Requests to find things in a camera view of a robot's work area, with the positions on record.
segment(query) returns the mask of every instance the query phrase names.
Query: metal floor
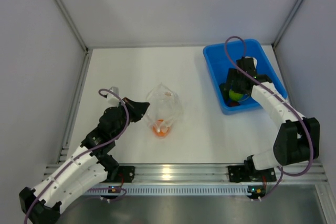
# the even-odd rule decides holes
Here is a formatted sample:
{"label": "metal floor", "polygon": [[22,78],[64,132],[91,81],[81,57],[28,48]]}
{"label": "metal floor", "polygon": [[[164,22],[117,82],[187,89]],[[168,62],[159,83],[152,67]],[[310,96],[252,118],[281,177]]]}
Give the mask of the metal floor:
{"label": "metal floor", "polygon": [[310,185],[279,186],[262,202],[245,196],[129,196],[109,204],[87,199],[75,201],[57,224],[327,223]]}

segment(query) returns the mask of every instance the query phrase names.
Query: cable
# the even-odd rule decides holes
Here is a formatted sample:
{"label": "cable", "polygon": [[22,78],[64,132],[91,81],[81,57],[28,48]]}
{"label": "cable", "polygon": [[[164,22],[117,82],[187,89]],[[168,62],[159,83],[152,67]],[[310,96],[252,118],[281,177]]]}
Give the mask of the cable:
{"label": "cable", "polygon": [[119,173],[118,175],[121,177],[121,185],[120,185],[120,187],[122,187],[123,184],[124,184],[124,175],[122,175],[122,173]]}
{"label": "cable", "polygon": [[245,75],[248,79],[250,79],[252,82],[254,82],[255,84],[257,85],[260,85],[263,89],[265,89],[266,91],[268,91],[270,94],[272,94],[278,101],[280,101],[281,103],[284,104],[284,106],[286,108],[288,108],[294,115],[295,117],[299,120],[302,128],[303,128],[303,131],[307,137],[307,140],[308,140],[308,145],[309,145],[309,150],[310,150],[310,154],[309,154],[309,161],[308,161],[308,164],[307,164],[307,167],[299,172],[299,173],[296,173],[296,174],[292,174],[292,173],[286,173],[282,167],[278,167],[278,169],[281,171],[281,175],[280,175],[280,178],[279,180],[277,181],[277,183],[274,185],[274,187],[270,190],[270,192],[267,194],[269,195],[272,191],[274,191],[274,189],[280,184],[280,181],[282,180],[282,177],[284,174],[286,174],[287,176],[292,176],[292,177],[298,177],[298,176],[301,176],[303,174],[305,174],[311,167],[312,165],[312,162],[313,162],[313,158],[314,158],[314,149],[313,149],[313,143],[312,143],[312,140],[311,140],[311,137],[310,137],[310,134],[308,132],[308,129],[305,125],[305,123],[303,122],[302,118],[300,117],[300,115],[295,111],[295,109],[292,108],[292,106],[290,106],[287,102],[285,102],[281,97],[279,97],[278,95],[276,95],[272,90],[270,90],[268,87],[266,87],[265,85],[263,85],[261,82],[257,81],[256,79],[254,79],[252,76],[250,76],[248,73],[246,73],[243,69],[241,69],[239,66],[236,65],[236,63],[231,59],[230,57],[230,54],[228,53],[228,50],[227,50],[227,43],[231,40],[231,39],[239,39],[242,43],[243,43],[243,46],[244,46],[244,52],[243,52],[243,57],[245,57],[246,55],[246,43],[245,41],[238,37],[238,36],[231,36],[229,38],[227,38],[227,40],[225,41],[224,43],[224,51],[225,51],[225,55],[227,57],[227,59],[231,62],[231,64],[239,71],[241,72],[243,75]]}
{"label": "cable", "polygon": [[267,181],[266,181],[266,177],[263,175],[263,181],[262,181],[262,186],[264,187],[264,189],[266,190],[267,188]]}
{"label": "cable", "polygon": [[[128,124],[129,124],[129,122],[130,122],[130,115],[129,115],[129,113],[128,113],[128,109],[127,109],[127,107],[126,107],[126,104],[125,104],[125,102],[116,94],[116,93],[114,93],[114,92],[112,92],[111,90],[109,90],[109,89],[100,89],[99,91],[98,91],[98,93],[102,96],[102,97],[104,97],[104,95],[102,94],[102,92],[109,92],[111,95],[113,95],[113,96],[115,96],[118,100],[119,100],[119,102],[120,102],[120,104],[123,106],[123,108],[125,109],[125,113],[126,113],[126,124],[125,124],[125,126],[124,126],[124,128],[122,129],[122,131],[117,135],[117,136],[115,136],[113,139],[111,139],[111,140],[109,140],[109,141],[107,141],[106,143],[103,143],[103,144],[100,144],[100,145],[97,145],[97,146],[95,146],[95,147],[93,147],[93,148],[91,148],[91,149],[88,149],[87,151],[84,151],[84,152],[82,152],[81,154],[79,154],[79,155],[77,155],[73,160],[75,161],[75,160],[77,160],[77,159],[79,159],[81,156],[83,156],[83,155],[85,155],[85,154],[87,154],[87,153],[89,153],[89,152],[92,152],[92,151],[95,151],[95,150],[97,150],[97,149],[99,149],[99,148],[102,148],[102,147],[104,147],[104,146],[106,146],[106,145],[109,145],[109,144],[111,144],[111,143],[113,143],[115,140],[117,140],[124,132],[125,132],[125,130],[126,130],[126,128],[128,127]],[[70,165],[72,164],[72,161],[70,161],[69,163],[67,163],[64,167],[63,167],[63,169],[62,170],[60,170],[59,171],[59,173],[58,174],[56,174],[56,176],[54,177],[54,180],[56,180]],[[26,216],[25,216],[25,220],[24,220],[24,224],[27,224],[27,222],[28,222],[28,217],[29,217],[29,215],[30,215],[30,213],[31,213],[31,211],[32,211],[32,209],[33,209],[33,207],[36,205],[36,203],[38,202],[38,200],[39,200],[39,198],[49,189],[49,187],[54,183],[54,180],[52,180],[52,181],[50,181],[49,182],[49,184],[41,191],[41,193],[35,198],[35,200],[33,201],[33,203],[31,204],[31,206],[28,208],[28,211],[27,211],[27,214],[26,214]]]}

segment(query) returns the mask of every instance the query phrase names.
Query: black mounting bracket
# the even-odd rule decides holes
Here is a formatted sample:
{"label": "black mounting bracket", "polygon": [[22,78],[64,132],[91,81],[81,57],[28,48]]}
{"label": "black mounting bracket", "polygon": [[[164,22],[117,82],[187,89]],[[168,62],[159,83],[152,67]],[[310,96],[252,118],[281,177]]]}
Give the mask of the black mounting bracket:
{"label": "black mounting bracket", "polygon": [[119,166],[113,178],[107,178],[104,183],[132,183],[135,176],[134,166]]}
{"label": "black mounting bracket", "polygon": [[[23,213],[27,213],[29,207],[36,199],[34,195],[35,190],[25,187],[20,193],[20,204]],[[38,200],[30,212],[29,219],[33,224],[55,224],[60,217],[59,206],[57,202],[53,207],[45,206],[45,201]]]}
{"label": "black mounting bracket", "polygon": [[230,165],[228,166],[229,179],[230,182],[240,183],[240,182],[275,182],[277,177],[275,176],[275,171],[273,168],[266,170],[255,170],[249,169],[245,165]]}

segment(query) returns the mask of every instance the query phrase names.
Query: robotic arm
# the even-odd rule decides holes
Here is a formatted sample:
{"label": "robotic arm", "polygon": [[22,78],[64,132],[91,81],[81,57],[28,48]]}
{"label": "robotic arm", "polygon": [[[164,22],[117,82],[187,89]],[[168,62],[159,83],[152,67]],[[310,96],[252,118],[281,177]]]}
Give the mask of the robotic arm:
{"label": "robotic arm", "polygon": [[113,106],[104,111],[98,126],[86,136],[71,158],[43,182],[32,189],[26,187],[20,192],[22,211],[28,213],[33,223],[56,223],[65,209],[92,186],[103,181],[117,182],[120,179],[118,174],[122,173],[125,167],[119,166],[118,162],[108,155],[115,147],[115,142],[111,142],[111,139],[123,132],[127,122],[141,120],[149,103],[124,98],[123,107],[111,94],[103,96]]}
{"label": "robotic arm", "polygon": [[266,170],[309,160],[310,148],[307,135],[295,112],[302,119],[309,131],[313,145],[313,158],[317,158],[319,156],[319,122],[315,118],[306,118],[292,107],[289,109],[288,106],[290,105],[277,91],[271,79],[265,74],[258,74],[256,59],[242,57],[237,60],[237,66],[259,83],[262,83],[263,86],[266,86],[272,93],[264,87],[257,85],[236,68],[230,68],[226,83],[220,85],[224,101],[226,103],[230,101],[230,90],[235,93],[251,96],[267,111],[279,131],[277,138],[272,141],[272,148],[247,157],[244,161],[246,170],[249,170],[253,174],[257,173],[258,170]]}

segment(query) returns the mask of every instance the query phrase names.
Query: orange object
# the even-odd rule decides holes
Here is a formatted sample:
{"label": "orange object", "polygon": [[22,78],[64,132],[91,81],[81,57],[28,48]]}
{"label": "orange object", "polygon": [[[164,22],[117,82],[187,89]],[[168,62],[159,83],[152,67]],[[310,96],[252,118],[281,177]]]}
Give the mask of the orange object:
{"label": "orange object", "polygon": [[161,127],[159,128],[160,124],[163,122],[162,119],[159,119],[156,121],[156,126],[153,126],[153,132],[159,136],[159,137],[165,137],[168,135],[169,131],[170,131],[170,127]]}

